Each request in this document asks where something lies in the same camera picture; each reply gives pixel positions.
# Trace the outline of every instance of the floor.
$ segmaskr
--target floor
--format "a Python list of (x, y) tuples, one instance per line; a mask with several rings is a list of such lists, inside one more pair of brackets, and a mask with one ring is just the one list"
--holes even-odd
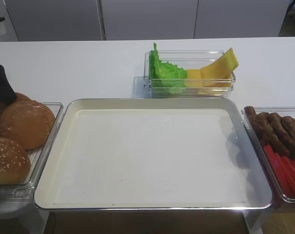
[(295, 6), (289, 14), (285, 17), (283, 25), (281, 27), (279, 37), (295, 37)]
[[(295, 213), (273, 214), (263, 234), (295, 234)], [(50, 214), (44, 234), (248, 234), (240, 212), (87, 212)], [(28, 234), (16, 219), (0, 220), (0, 234)]]

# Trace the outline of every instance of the white countertop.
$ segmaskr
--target white countertop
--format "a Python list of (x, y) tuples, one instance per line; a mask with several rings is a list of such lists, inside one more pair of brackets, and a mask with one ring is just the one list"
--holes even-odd
[(0, 64), (15, 91), (40, 102), (140, 98), (145, 53), (224, 50), (239, 60), (230, 95), (238, 109), (295, 106), (295, 38), (0, 42)]

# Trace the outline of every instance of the clear plastic container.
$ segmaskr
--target clear plastic container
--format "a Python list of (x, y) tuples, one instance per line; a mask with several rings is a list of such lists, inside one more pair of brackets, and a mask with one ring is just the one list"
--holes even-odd
[[(261, 112), (278, 113), (282, 117), (291, 116), (295, 119), (295, 107), (255, 107), (254, 109), (257, 114)], [(259, 139), (257, 138), (254, 130), (252, 129), (251, 124), (249, 123), (249, 120), (247, 118), (246, 112), (244, 110), (242, 110), (242, 114), (243, 122), (248, 132), (248, 135), (252, 140), (254, 148), (263, 166), (263, 169), (269, 179), (270, 185), (274, 190), (275, 197), (273, 205), (279, 211), (295, 210), (295, 198), (288, 197), (287, 195), (285, 195), (284, 191), (282, 190), (279, 184), (277, 176), (271, 166), (271, 163), (269, 162), (269, 159), (263, 147), (261, 146)]]
[(55, 115), (55, 123), (44, 146), (28, 151), (31, 169), (23, 184), (0, 185), (0, 200), (6, 201), (32, 201), (33, 192), (45, 166), (52, 143), (62, 121), (63, 106), (61, 103), (43, 103)]
[[(149, 56), (150, 52), (145, 55), (144, 68), (144, 89), (150, 93), (152, 98), (162, 97), (228, 97), (233, 90), (233, 83), (236, 78), (234, 73), (229, 79), (168, 79), (168, 83), (175, 83), (177, 87), (159, 87), (159, 79), (152, 79), (150, 76)], [(180, 68), (201, 69), (212, 64), (220, 58), (224, 52), (222, 50), (211, 51), (159, 51), (160, 60), (178, 65)]]

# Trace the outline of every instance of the green lettuce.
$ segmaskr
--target green lettuce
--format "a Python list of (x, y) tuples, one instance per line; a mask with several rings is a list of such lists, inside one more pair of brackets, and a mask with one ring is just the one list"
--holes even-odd
[(187, 77), (186, 70), (179, 68), (178, 65), (162, 62), (159, 59), (156, 43), (149, 55), (149, 72), (153, 88), (164, 88), (155, 89), (158, 93), (178, 94), (186, 87), (183, 81)]

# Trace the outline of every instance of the food container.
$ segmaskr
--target food container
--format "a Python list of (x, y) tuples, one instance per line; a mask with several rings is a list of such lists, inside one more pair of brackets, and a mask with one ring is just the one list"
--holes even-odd
[(55, 115), (55, 123), (44, 146), (28, 151), (31, 169), (23, 184), (0, 185), (0, 201), (24, 202), (33, 201), (34, 189), (37, 186), (41, 172), (45, 166), (52, 143), (62, 121), (63, 106), (61, 103), (43, 103)]
[(47, 210), (265, 209), (272, 190), (225, 98), (81, 99), (37, 185)]
[[(295, 119), (295, 107), (256, 107), (255, 108), (256, 113), (261, 112), (268, 112), (268, 113), (278, 113), (280, 116), (291, 116)], [(246, 130), (252, 140), (252, 143), (254, 145), (254, 148), (257, 152), (257, 155), (259, 157), (259, 160), (261, 161), (261, 164), (265, 170), (265, 173), (267, 177), (269, 178), (269, 182), (271, 184), (271, 187), (274, 191), (274, 202), (273, 206), (280, 212), (282, 211), (295, 211), (295, 198), (288, 197), (283, 192), (279, 181), (277, 179), (277, 176), (268, 160), (268, 157), (263, 150), (263, 147), (260, 144), (259, 139), (257, 138), (254, 130), (251, 127), (251, 124), (248, 121), (247, 115), (244, 110), (242, 110), (243, 114), (243, 122), (246, 127)]]
[[(145, 55), (144, 68), (144, 90), (150, 94), (151, 98), (165, 97), (227, 97), (233, 90), (235, 82), (234, 73), (229, 79), (168, 79), (167, 82), (179, 83), (179, 88), (164, 88), (157, 87), (157, 79), (151, 79), (149, 56), (151, 52)], [(178, 65), (180, 68), (201, 69), (210, 65), (224, 52), (222, 50), (212, 51), (159, 51), (160, 60)], [(201, 84), (202, 87), (193, 88), (196, 84)]]

